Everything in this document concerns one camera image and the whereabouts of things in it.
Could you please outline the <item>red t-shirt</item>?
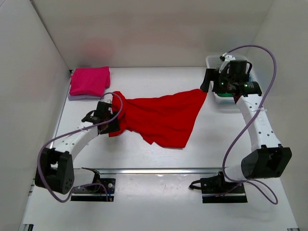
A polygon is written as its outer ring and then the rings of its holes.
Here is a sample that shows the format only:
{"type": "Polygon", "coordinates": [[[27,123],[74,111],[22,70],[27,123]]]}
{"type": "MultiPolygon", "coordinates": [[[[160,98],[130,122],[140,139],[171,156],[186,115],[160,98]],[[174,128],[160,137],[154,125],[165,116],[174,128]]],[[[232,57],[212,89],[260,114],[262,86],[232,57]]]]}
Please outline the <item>red t-shirt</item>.
{"type": "Polygon", "coordinates": [[[186,146],[207,97],[201,89],[158,98],[127,99],[120,91],[115,94],[112,110],[120,111],[120,130],[110,132],[109,137],[128,130],[139,133],[149,144],[176,149],[186,146]]]}

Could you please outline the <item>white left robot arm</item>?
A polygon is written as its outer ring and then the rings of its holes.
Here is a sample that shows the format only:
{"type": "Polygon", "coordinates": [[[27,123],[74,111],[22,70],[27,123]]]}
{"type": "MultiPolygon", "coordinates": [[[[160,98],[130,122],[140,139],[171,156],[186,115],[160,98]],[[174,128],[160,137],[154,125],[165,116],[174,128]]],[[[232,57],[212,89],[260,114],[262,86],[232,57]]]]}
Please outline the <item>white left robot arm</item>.
{"type": "Polygon", "coordinates": [[[68,194],[76,187],[94,192],[101,180],[92,168],[75,169],[73,161],[93,139],[99,135],[119,131],[119,116],[123,105],[113,109],[110,101],[99,101],[95,110],[88,112],[76,130],[54,138],[52,147],[43,145],[37,160],[35,185],[47,189],[52,195],[68,194]]]}

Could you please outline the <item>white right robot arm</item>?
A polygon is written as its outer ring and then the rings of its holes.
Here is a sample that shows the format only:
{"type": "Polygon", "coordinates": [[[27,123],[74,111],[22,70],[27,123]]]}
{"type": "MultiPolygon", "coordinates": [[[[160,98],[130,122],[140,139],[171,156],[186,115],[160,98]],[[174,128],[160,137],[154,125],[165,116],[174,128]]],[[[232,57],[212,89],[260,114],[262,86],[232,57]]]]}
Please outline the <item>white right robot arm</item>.
{"type": "Polygon", "coordinates": [[[216,188],[222,193],[228,192],[233,182],[279,178],[292,157],[291,149],[282,145],[271,127],[263,106],[266,96],[250,76],[252,67],[246,59],[232,55],[206,58],[205,78],[200,89],[207,92],[211,87],[215,94],[232,95],[245,121],[236,139],[248,132],[251,142],[251,153],[239,164],[228,167],[227,159],[223,159],[223,176],[216,180],[216,188]]]}

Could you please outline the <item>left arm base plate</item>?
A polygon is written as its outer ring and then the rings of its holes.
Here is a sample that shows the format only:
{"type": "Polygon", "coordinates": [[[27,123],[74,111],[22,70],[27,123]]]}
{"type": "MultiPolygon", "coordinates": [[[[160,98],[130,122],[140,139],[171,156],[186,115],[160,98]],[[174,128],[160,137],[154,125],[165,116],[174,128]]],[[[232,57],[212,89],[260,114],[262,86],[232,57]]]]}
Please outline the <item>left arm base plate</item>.
{"type": "Polygon", "coordinates": [[[101,174],[100,185],[80,187],[74,190],[70,197],[73,202],[113,202],[116,189],[115,174],[101,174]]]}

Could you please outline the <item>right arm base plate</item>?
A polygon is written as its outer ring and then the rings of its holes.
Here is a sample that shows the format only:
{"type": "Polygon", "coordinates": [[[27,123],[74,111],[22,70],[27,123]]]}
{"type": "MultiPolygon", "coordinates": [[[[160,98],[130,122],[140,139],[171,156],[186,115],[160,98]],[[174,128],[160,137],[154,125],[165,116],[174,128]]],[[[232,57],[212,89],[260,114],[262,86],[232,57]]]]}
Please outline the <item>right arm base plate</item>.
{"type": "Polygon", "coordinates": [[[191,190],[200,190],[203,204],[247,203],[243,185],[226,182],[224,177],[200,178],[189,185],[191,190]]]}

